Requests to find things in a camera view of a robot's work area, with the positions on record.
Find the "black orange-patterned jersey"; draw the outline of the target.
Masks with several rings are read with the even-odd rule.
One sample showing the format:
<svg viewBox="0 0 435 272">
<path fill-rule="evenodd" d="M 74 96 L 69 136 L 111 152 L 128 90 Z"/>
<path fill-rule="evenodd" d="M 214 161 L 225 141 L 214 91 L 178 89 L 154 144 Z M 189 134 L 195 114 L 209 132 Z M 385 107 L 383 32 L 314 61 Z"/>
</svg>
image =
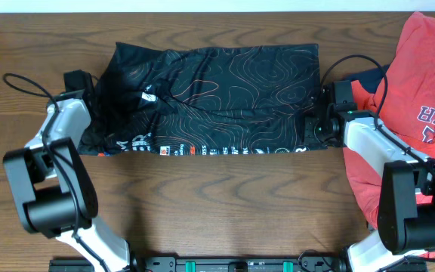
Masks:
<svg viewBox="0 0 435 272">
<path fill-rule="evenodd" d="M 163 156 L 299 153 L 319 96 L 315 44 L 153 50 L 117 43 L 78 150 Z"/>
</svg>

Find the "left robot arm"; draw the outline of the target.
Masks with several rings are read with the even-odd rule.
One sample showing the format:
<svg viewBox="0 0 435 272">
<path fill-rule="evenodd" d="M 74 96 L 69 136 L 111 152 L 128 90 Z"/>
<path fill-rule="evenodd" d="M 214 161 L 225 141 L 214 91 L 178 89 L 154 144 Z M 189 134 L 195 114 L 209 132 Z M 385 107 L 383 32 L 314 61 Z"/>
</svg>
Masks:
<svg viewBox="0 0 435 272">
<path fill-rule="evenodd" d="M 97 194 L 76 149 L 91 123 L 89 87 L 49 98 L 36 136 L 3 157 L 17 214 L 29 233 L 73 247 L 95 271 L 130 271 L 129 244 L 98 215 Z"/>
</svg>

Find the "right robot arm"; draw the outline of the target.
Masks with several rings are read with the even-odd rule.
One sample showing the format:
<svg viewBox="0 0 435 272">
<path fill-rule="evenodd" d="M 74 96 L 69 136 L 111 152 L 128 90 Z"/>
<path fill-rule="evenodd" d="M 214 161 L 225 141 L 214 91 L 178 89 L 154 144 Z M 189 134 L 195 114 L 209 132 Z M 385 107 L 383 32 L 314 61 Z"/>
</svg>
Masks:
<svg viewBox="0 0 435 272">
<path fill-rule="evenodd" d="M 304 271 L 426 271 L 435 251 L 435 159 L 400 140 L 378 114 L 358 110 L 348 81 L 322 87 L 305 138 L 347 147 L 381 177 L 377 228 L 338 257 L 304 252 Z"/>
</svg>

